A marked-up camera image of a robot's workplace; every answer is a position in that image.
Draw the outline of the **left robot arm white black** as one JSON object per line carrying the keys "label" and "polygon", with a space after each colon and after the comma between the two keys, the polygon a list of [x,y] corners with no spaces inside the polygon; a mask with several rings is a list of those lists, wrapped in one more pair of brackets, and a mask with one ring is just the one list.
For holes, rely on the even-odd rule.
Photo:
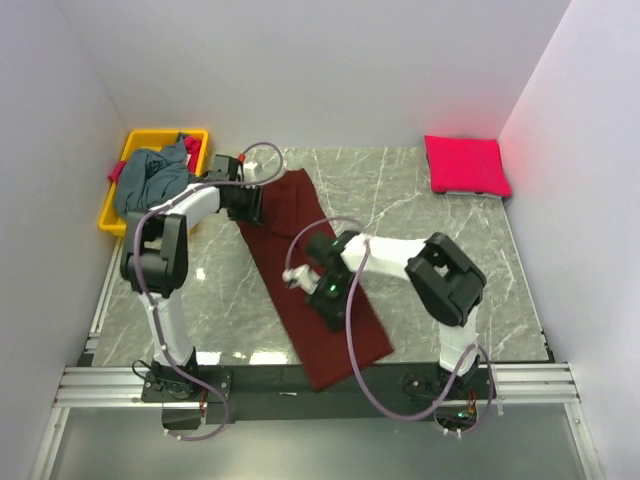
{"label": "left robot arm white black", "polygon": [[217,155],[213,168],[181,192],[126,216],[121,277],[143,304],[153,338],[153,359],[144,376],[144,402],[226,400],[214,370],[202,367],[186,329],[182,287],[189,273],[188,234],[205,217],[226,211],[231,220],[262,219],[263,175],[259,161],[244,153]]}

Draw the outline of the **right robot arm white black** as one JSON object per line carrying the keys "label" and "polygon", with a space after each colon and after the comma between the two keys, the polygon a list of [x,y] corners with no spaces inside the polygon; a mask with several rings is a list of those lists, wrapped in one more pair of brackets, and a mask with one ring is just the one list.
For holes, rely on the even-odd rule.
{"label": "right robot arm white black", "polygon": [[440,390],[460,399],[473,388],[478,368],[476,317],[487,280],[447,235],[402,240],[345,231],[331,239],[316,233],[307,254],[321,271],[301,265],[284,273],[283,279],[305,292],[330,331],[344,328],[350,282],[359,267],[405,280],[439,324]]}

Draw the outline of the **pink cloth in bin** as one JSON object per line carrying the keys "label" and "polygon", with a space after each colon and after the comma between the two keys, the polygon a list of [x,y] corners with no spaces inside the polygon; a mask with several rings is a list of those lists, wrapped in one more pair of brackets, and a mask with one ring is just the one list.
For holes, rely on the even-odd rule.
{"label": "pink cloth in bin", "polygon": [[[190,173],[195,174],[196,173],[196,169],[197,169],[197,164],[198,164],[198,159],[199,159],[199,155],[200,155],[200,150],[201,150],[201,146],[202,146],[202,141],[200,139],[197,139],[191,135],[187,135],[183,132],[180,132],[177,136],[177,142],[182,141],[184,143],[185,149],[186,149],[186,160],[185,160],[185,165],[187,166],[188,170]],[[122,170],[124,169],[124,166],[126,165],[125,161],[119,161],[115,167],[113,168],[113,170],[111,171],[111,173],[107,176],[107,178],[112,182],[112,183],[117,183],[118,182],[118,178],[122,172]]]}

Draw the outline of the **grey-blue crumpled t-shirt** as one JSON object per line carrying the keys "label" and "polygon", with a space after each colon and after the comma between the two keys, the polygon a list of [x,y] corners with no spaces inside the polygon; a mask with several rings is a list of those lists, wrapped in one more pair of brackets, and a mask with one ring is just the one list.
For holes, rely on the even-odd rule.
{"label": "grey-blue crumpled t-shirt", "polygon": [[124,218],[131,210],[149,209],[183,192],[192,179],[186,158],[182,138],[158,151],[134,150],[118,177],[116,213]]}

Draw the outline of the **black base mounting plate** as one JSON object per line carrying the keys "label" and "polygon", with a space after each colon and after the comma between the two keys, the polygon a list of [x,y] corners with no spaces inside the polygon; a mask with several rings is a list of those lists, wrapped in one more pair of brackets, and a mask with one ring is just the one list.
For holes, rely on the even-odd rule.
{"label": "black base mounting plate", "polygon": [[496,382],[485,365],[456,377],[434,363],[374,365],[316,390],[297,365],[193,365],[189,378],[157,363],[133,363],[142,381],[140,401],[161,409],[165,429],[194,432],[236,421],[445,419],[470,427],[477,405],[491,400]]}

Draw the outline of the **yellow plastic bin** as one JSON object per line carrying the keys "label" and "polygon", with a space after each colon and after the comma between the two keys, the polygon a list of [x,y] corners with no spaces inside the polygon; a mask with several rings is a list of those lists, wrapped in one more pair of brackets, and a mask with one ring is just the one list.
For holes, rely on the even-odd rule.
{"label": "yellow plastic bin", "polygon": [[[192,166],[189,166],[189,170],[195,175],[202,175],[211,155],[210,135],[205,129],[178,128],[132,130],[125,141],[120,160],[122,162],[128,161],[131,154],[139,148],[148,148],[154,151],[159,151],[162,147],[174,143],[180,133],[184,133],[188,137],[193,137],[201,142],[197,159],[192,162]],[[111,233],[116,237],[124,237],[126,233],[126,224],[125,221],[116,213],[114,208],[115,192],[116,184],[112,182],[99,216],[98,227],[102,231]]]}

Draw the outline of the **folded pink t-shirt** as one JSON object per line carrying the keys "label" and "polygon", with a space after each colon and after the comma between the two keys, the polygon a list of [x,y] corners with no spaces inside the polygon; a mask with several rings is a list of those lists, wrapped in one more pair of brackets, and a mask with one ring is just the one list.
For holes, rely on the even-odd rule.
{"label": "folded pink t-shirt", "polygon": [[497,140],[425,135],[424,143],[434,193],[512,195]]}

